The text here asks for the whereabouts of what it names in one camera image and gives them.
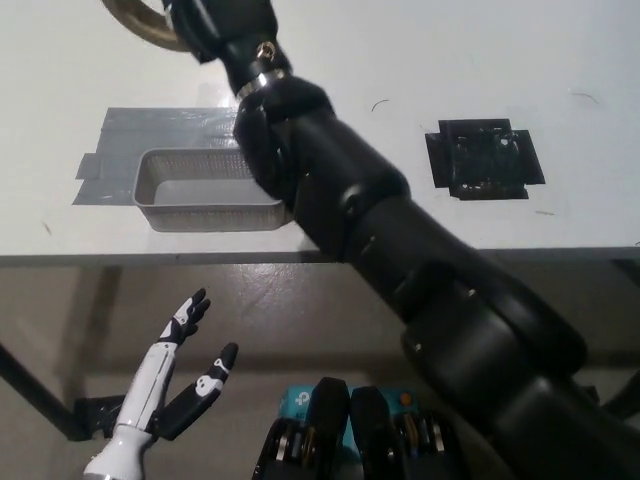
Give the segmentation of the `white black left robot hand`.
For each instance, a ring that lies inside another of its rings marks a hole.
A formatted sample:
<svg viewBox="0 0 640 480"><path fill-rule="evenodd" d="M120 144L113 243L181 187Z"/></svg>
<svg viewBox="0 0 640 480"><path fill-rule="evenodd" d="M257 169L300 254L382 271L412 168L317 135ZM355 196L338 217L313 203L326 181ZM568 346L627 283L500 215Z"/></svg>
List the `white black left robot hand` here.
<svg viewBox="0 0 640 480"><path fill-rule="evenodd" d="M159 438L173 441L218 399L239 351L233 342L222 349L205 373L171 402L166 401L177 351L196 333L210 305L206 290L201 288L170 318L133 378L114 426L114 439L134 438L144 445Z"/></svg>

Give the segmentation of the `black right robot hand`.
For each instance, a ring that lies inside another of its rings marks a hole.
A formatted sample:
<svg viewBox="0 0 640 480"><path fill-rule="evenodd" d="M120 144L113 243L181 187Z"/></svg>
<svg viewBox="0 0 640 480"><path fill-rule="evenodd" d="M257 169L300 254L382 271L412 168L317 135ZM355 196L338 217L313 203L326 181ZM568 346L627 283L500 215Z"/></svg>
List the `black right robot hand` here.
<svg viewBox="0 0 640 480"><path fill-rule="evenodd" d="M221 59L230 45L274 42L278 22L270 1L177 0L162 2L166 17L196 60Z"/></svg>

